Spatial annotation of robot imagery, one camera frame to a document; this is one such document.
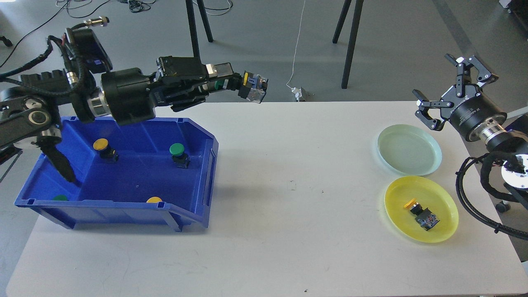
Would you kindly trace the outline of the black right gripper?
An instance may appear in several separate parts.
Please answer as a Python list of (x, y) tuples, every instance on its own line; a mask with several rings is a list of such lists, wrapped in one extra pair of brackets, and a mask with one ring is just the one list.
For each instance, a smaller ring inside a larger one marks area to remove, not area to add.
[(446, 118), (454, 129), (468, 142), (480, 140), (479, 132), (475, 132), (483, 123), (491, 118), (498, 124), (503, 124), (507, 113), (498, 107), (486, 94), (483, 86), (496, 82), (499, 77), (479, 57), (469, 58), (454, 56), (447, 53), (445, 58), (457, 69), (455, 84), (441, 96), (439, 101), (430, 101), (420, 90), (413, 90), (417, 98), (415, 116), (430, 130), (443, 130), (445, 119), (432, 118), (430, 109), (443, 109), (441, 116)]

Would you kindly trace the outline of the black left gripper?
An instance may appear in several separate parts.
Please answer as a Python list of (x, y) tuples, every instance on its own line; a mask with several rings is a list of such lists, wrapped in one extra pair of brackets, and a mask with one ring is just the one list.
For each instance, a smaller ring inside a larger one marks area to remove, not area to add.
[[(240, 78), (231, 64), (202, 64), (198, 57), (159, 57), (157, 80), (165, 85)], [(112, 116), (118, 125), (129, 125), (155, 118), (155, 107), (169, 106), (174, 112), (197, 106), (215, 90), (212, 85), (191, 89), (158, 87), (155, 100), (150, 98), (156, 73), (143, 74), (139, 68), (103, 73), (98, 87), (89, 99), (89, 109), (95, 117)]]

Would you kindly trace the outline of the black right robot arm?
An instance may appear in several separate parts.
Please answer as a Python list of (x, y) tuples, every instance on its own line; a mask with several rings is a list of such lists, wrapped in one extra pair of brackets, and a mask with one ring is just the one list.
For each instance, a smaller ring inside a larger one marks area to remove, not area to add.
[(430, 130), (442, 130), (445, 123), (468, 142), (482, 141), (487, 153), (468, 157), (456, 173), (457, 197), (466, 211), (496, 233), (526, 240), (526, 231), (496, 222), (478, 211), (469, 201), (463, 180), (467, 170), (480, 164), (480, 183), (488, 194), (500, 200), (496, 209), (507, 210), (507, 203), (527, 207), (527, 116), (523, 115), (507, 127), (507, 113), (483, 92), (483, 86), (494, 83), (498, 76), (477, 56), (445, 58), (456, 68), (455, 83), (439, 100), (428, 100), (419, 90), (415, 116)]

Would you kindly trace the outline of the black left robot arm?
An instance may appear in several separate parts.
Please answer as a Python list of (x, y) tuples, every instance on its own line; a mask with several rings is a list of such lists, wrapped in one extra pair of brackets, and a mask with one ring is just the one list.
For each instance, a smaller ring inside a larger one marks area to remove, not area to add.
[(235, 73), (230, 63), (203, 64), (193, 57), (160, 57), (158, 71), (144, 75), (139, 68), (113, 71), (113, 65), (91, 29), (107, 26), (100, 16), (67, 28), (63, 37), (47, 37), (46, 51), (8, 73), (1, 81), (14, 87), (1, 94), (1, 160), (18, 143), (38, 147), (68, 182), (73, 167), (58, 149), (62, 141), (59, 107), (71, 104), (83, 123), (112, 116), (119, 125), (151, 120), (155, 108), (174, 112), (204, 103), (211, 92), (248, 93), (248, 74)]

